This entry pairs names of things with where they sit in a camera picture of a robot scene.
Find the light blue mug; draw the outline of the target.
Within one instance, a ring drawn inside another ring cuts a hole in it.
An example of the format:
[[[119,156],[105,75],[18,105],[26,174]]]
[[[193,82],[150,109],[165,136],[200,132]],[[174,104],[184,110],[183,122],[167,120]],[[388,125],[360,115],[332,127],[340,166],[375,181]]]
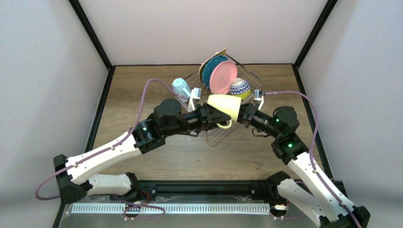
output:
[[[189,101],[192,90],[183,78],[173,80],[172,90],[178,95],[182,102],[186,103]]]

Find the bamboo pattern square plate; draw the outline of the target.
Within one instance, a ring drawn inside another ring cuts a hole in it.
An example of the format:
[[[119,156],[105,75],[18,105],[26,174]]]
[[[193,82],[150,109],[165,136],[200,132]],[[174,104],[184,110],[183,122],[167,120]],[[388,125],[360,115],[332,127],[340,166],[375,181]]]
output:
[[[214,60],[215,57],[218,57],[218,56],[226,56],[226,52],[227,52],[227,47],[224,48],[223,50],[219,51],[219,52],[216,52],[214,55],[212,55],[212,56],[209,57],[207,60],[205,60],[203,63],[201,63],[201,66],[199,67],[199,70],[198,70],[198,77],[199,77],[199,80],[200,80],[201,82],[203,82],[203,76],[202,76],[202,74],[203,74],[203,72],[206,71],[206,70],[205,70],[206,66],[207,66],[212,60]]]

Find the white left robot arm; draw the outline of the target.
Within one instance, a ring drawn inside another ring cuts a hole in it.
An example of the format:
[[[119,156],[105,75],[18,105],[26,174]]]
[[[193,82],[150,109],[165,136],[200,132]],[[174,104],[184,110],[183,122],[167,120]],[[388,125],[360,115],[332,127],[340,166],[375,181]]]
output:
[[[61,202],[74,203],[88,195],[135,195],[139,184],[133,173],[110,176],[99,172],[165,145],[169,136],[231,127],[238,116],[239,105],[226,105],[218,99],[219,96],[212,95],[207,103],[197,104],[194,111],[184,114],[178,100],[165,99],[147,119],[114,141],[82,155],[54,157]]]

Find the pale green mug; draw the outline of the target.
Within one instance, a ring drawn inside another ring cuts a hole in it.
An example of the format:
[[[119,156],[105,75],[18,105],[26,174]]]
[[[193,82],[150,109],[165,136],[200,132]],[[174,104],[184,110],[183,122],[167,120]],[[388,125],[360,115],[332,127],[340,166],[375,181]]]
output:
[[[217,123],[219,128],[229,129],[232,122],[236,122],[239,116],[241,98],[232,95],[210,95],[207,104],[231,116],[232,120],[229,121],[229,124]]]

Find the metal wire dish rack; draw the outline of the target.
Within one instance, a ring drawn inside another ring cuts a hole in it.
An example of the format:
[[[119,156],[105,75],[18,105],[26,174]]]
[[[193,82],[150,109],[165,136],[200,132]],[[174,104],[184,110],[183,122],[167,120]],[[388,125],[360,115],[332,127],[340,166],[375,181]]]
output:
[[[211,105],[231,116],[225,123],[200,132],[208,143],[224,139],[239,126],[236,117],[242,104],[254,100],[255,90],[263,80],[229,54],[216,54],[188,76],[175,79],[173,90],[179,92],[178,101],[187,111],[197,105]]]

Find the teal polka dot plate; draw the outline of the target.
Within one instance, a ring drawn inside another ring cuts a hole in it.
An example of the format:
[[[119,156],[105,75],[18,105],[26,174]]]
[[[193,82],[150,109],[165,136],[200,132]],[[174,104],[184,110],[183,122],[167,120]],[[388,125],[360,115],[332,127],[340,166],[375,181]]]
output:
[[[205,68],[205,72],[203,72],[202,76],[203,76],[203,85],[209,89],[210,88],[210,78],[211,78],[211,74],[214,71],[214,69],[218,66],[218,64],[224,62],[224,61],[228,61],[229,58],[227,56],[218,56],[215,57],[214,60],[212,60]]]

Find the pink round plate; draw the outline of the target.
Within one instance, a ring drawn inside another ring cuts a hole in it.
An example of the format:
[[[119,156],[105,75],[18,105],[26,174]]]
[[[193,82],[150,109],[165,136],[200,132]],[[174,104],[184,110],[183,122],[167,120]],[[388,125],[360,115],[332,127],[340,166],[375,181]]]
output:
[[[211,73],[209,88],[214,95],[224,95],[230,90],[232,82],[237,78],[238,70],[232,61],[218,64]]]

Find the lime green bowl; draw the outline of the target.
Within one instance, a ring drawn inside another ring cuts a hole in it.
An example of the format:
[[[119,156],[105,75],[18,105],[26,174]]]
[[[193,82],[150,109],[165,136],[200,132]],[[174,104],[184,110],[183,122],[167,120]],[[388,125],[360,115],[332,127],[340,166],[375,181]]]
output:
[[[230,94],[245,100],[251,94],[249,82],[243,78],[236,78],[230,85]]]

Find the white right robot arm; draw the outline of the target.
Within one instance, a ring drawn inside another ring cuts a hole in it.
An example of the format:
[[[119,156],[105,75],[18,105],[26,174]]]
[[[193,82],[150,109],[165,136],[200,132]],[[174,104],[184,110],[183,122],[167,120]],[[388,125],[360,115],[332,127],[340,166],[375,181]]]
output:
[[[370,213],[356,206],[324,174],[310,157],[308,147],[296,134],[299,127],[293,107],[282,106],[269,116],[251,103],[240,106],[237,121],[274,137],[275,155],[305,184],[303,190],[285,174],[275,174],[274,185],[279,196],[287,199],[308,216],[319,228],[365,228]]]

